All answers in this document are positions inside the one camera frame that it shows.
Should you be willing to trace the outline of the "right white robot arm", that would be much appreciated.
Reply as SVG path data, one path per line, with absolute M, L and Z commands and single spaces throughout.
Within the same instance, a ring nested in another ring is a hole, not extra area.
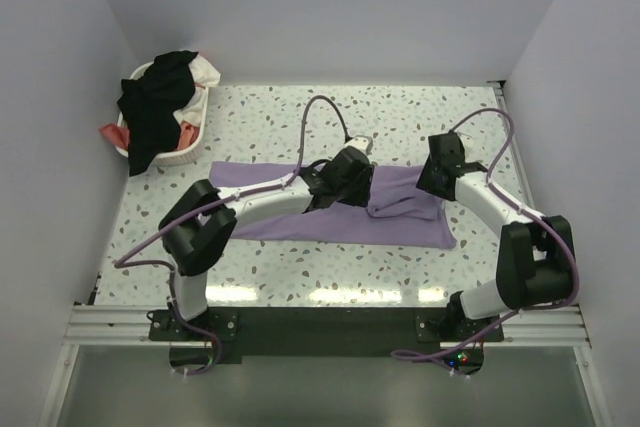
M 494 279 L 452 294 L 430 327 L 441 338 L 466 340 L 503 314 L 573 299 L 578 280 L 570 223 L 518 202 L 481 163 L 466 159 L 457 133 L 433 135 L 428 145 L 417 188 L 461 204 L 498 237 Z

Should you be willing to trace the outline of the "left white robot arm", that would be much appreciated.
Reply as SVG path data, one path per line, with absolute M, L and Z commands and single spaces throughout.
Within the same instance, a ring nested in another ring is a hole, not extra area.
M 242 187 L 194 183 L 159 224 L 162 246 L 176 264 L 170 291 L 171 325 L 185 339 L 207 327 L 207 272 L 220 260 L 235 230 L 284 215 L 304 215 L 335 203 L 366 207 L 374 165 L 354 146 L 342 148 L 320 169 Z

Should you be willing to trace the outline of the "purple t shirt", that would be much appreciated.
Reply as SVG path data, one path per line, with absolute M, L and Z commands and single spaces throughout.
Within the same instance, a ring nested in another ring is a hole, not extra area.
M 449 250 L 456 246 L 443 200 L 416 187 L 419 166 L 378 166 L 365 207 L 334 203 L 304 215 L 284 215 L 234 230 L 237 239 L 396 245 Z

